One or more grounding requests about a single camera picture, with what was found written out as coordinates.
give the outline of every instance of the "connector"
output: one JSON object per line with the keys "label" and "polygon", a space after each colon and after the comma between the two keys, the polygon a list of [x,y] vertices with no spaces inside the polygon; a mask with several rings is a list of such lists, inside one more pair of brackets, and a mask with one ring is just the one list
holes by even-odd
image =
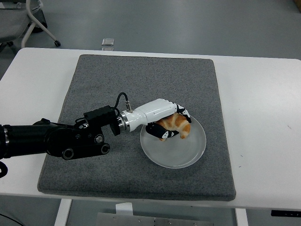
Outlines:
{"label": "connector", "polygon": [[132,113],[133,110],[132,110],[132,108],[131,108],[131,105],[130,105],[130,101],[129,101],[129,100],[126,101],[126,106],[127,106],[127,112]]}

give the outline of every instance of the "black cable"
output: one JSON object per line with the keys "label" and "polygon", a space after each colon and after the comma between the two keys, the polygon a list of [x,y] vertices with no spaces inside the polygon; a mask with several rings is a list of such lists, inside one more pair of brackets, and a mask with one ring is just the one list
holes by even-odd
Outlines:
{"label": "black cable", "polygon": [[8,167],[0,161],[0,178],[4,177],[5,175],[7,175],[8,173]]}
{"label": "black cable", "polygon": [[17,224],[19,224],[19,225],[21,225],[21,226],[25,226],[25,225],[22,225],[21,223],[17,222],[16,220],[14,220],[14,219],[12,219],[12,218],[10,218],[10,217],[8,217],[8,216],[5,216],[5,215],[3,215],[3,214],[1,214],[1,213],[0,213],[0,216],[3,216],[3,217],[8,218],[8,219],[10,219],[10,220],[12,220],[12,221],[15,221]]}
{"label": "black cable", "polygon": [[114,109],[117,109],[118,103],[119,103],[119,99],[121,97],[121,95],[124,95],[124,97],[126,98],[126,101],[128,101],[127,95],[124,92],[119,93],[118,97],[117,97],[117,101],[116,104],[114,106]]}
{"label": "black cable", "polygon": [[116,100],[115,106],[114,106],[114,107],[111,107],[111,109],[114,109],[114,110],[117,111],[116,116],[119,116],[119,114],[120,114],[120,111],[119,111],[119,109],[117,108],[117,106],[118,106],[118,104],[119,104],[119,100],[120,100],[121,95],[124,95],[124,97],[126,98],[126,101],[128,101],[128,98],[127,98],[126,93],[124,93],[124,92],[119,93],[119,95],[118,95],[118,97],[117,97],[117,100]]}

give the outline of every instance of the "chair wheel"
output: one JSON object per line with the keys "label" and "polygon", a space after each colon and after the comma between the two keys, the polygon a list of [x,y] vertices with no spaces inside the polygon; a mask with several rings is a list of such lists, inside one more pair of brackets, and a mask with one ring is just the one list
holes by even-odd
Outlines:
{"label": "chair wheel", "polygon": [[56,46],[56,47],[60,47],[60,46],[61,46],[61,43],[60,43],[58,40],[56,40],[56,41],[55,41],[55,46]]}
{"label": "chair wheel", "polygon": [[14,43],[12,41],[9,41],[6,43],[9,47],[11,47]]}

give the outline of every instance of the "metal bracket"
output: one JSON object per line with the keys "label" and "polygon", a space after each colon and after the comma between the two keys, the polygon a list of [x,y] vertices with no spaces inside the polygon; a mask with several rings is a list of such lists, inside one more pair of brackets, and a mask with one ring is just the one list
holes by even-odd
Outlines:
{"label": "metal bracket", "polygon": [[96,226],[214,226],[212,222],[98,213]]}

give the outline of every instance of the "robot finger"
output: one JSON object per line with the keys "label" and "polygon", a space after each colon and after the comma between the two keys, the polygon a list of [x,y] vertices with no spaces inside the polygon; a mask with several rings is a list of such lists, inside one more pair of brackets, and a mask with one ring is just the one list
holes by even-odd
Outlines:
{"label": "robot finger", "polygon": [[177,105],[177,113],[184,115],[189,123],[191,123],[191,118],[185,107]]}

